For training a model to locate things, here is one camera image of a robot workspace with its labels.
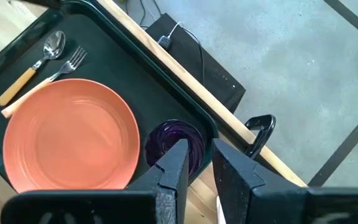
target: plate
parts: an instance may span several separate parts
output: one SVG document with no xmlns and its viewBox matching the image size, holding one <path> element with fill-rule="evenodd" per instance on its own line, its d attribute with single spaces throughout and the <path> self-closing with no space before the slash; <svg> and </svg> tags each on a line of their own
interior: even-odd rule
<svg viewBox="0 0 358 224">
<path fill-rule="evenodd" d="M 31 95 L 9 121 L 3 144 L 7 176 L 19 193 L 123 189 L 139 152 L 126 102 L 84 79 L 57 81 Z"/>
</svg>

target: black bar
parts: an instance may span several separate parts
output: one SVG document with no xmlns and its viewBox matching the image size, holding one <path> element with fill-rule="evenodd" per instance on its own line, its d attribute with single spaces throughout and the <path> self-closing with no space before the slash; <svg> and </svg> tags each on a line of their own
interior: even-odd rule
<svg viewBox="0 0 358 224">
<path fill-rule="evenodd" d="M 327 160 L 322 168 L 309 182 L 310 187 L 321 187 L 333 172 L 338 168 L 341 162 L 349 155 L 358 143 L 358 125 L 348 135 L 345 141 L 336 149 L 334 154 Z"/>
<path fill-rule="evenodd" d="M 339 15 L 341 15 L 345 20 L 352 24 L 356 29 L 358 29 L 358 16 L 355 15 L 350 9 L 343 5 L 338 0 L 324 0 L 332 9 L 334 9 Z"/>
</svg>

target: spoon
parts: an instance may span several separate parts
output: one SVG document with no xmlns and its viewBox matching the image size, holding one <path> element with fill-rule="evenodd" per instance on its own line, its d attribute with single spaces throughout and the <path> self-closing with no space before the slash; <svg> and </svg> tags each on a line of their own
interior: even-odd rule
<svg viewBox="0 0 358 224">
<path fill-rule="evenodd" d="M 62 31 L 52 33 L 44 44 L 44 57 L 27 69 L 1 96 L 0 106 L 5 106 L 19 92 L 19 90 L 30 80 L 37 69 L 46 61 L 58 58 L 65 47 L 66 37 Z"/>
</svg>

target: floor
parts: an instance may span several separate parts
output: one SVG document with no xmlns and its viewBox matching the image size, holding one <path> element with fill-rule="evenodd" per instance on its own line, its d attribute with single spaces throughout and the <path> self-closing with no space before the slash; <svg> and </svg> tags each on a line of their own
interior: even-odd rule
<svg viewBox="0 0 358 224">
<path fill-rule="evenodd" d="M 143 2 L 150 25 L 158 12 Z M 358 1 L 341 2 L 358 15 Z M 267 145 L 309 182 L 358 124 L 358 30 L 324 1 L 157 3 L 246 88 L 241 121 L 277 117 Z M 139 23 L 140 1 L 128 10 Z M 324 186 L 358 186 L 358 144 Z"/>
</svg>

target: black tray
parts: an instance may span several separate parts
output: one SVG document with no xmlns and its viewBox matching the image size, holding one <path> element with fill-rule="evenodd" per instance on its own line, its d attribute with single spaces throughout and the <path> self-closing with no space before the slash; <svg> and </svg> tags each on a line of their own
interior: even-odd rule
<svg viewBox="0 0 358 224">
<path fill-rule="evenodd" d="M 82 66 L 61 78 L 100 82 L 117 92 L 131 107 L 141 141 L 139 163 L 132 181 L 149 169 L 144 155 L 149 132 L 162 121 L 180 119 L 196 127 L 206 142 L 203 166 L 189 180 L 191 183 L 211 161 L 211 140 L 218 136 L 214 121 L 154 62 L 151 52 L 104 10 L 97 3 L 65 1 L 60 11 L 49 9 L 42 14 L 0 52 L 0 94 L 42 57 L 42 47 L 49 33 L 62 30 L 67 38 L 63 55 L 43 65 L 13 100 L 58 71 L 80 45 L 88 52 Z M 7 123 L 0 113 L 0 174 L 5 179 L 1 146 Z"/>
</svg>

